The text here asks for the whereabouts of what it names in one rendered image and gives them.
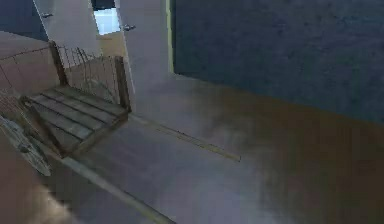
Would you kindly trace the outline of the white room door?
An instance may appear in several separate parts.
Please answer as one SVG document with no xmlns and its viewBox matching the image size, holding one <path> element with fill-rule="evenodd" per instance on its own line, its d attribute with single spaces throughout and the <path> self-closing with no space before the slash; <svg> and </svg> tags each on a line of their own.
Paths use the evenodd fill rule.
<svg viewBox="0 0 384 224">
<path fill-rule="evenodd" d="M 142 102 L 152 98 L 151 90 L 169 74 L 167 6 L 168 0 L 115 0 L 129 71 L 131 102 L 138 111 Z"/>
<path fill-rule="evenodd" d="M 91 0 L 33 0 L 49 40 L 89 56 L 102 54 Z M 42 13 L 52 13 L 42 18 Z"/>
</svg>

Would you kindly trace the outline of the brown wooden slatted chair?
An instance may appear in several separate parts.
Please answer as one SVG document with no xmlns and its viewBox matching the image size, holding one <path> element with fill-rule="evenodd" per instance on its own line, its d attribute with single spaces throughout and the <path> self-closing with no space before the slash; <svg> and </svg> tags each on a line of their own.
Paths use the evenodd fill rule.
<svg viewBox="0 0 384 224">
<path fill-rule="evenodd" d="M 124 58 L 88 55 L 55 42 L 48 49 L 58 83 L 24 96 L 39 141 L 65 158 L 92 147 L 131 112 Z"/>
</svg>

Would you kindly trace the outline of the grey round wheel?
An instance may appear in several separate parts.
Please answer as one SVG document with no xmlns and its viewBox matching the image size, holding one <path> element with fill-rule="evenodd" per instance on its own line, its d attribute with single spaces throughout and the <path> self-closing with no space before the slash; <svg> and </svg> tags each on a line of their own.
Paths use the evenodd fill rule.
<svg viewBox="0 0 384 224">
<path fill-rule="evenodd" d="M 10 141 L 13 148 L 41 175 L 50 176 L 51 166 L 41 148 L 33 138 L 12 120 L 0 115 L 0 129 Z"/>
</svg>

